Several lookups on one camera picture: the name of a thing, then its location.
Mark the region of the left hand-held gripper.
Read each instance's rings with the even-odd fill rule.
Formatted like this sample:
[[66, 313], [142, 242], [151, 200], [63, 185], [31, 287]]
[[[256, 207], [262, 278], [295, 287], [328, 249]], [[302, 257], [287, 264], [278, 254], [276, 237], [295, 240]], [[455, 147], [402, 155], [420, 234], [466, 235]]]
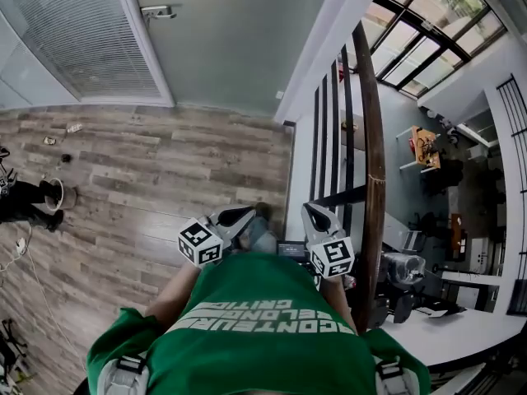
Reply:
[[[228, 237], [236, 237], [255, 216], [252, 206], [225, 206], [212, 214], [212, 222], [222, 226]], [[180, 253], [195, 267], [205, 267], [222, 259], [231, 247], [231, 241], [223, 239], [219, 232], [197, 218], [189, 219], [178, 231]]]

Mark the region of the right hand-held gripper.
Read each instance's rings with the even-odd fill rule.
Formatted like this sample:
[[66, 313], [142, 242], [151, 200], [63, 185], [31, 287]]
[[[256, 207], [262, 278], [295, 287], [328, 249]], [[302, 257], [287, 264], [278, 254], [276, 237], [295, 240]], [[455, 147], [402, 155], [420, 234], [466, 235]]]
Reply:
[[[334, 212], [318, 204], [305, 203], [301, 209], [301, 219], [308, 235], [342, 227]], [[310, 262], [323, 278], [341, 276], [352, 270], [355, 254], [352, 241], [344, 231], [308, 242], [307, 248]]]

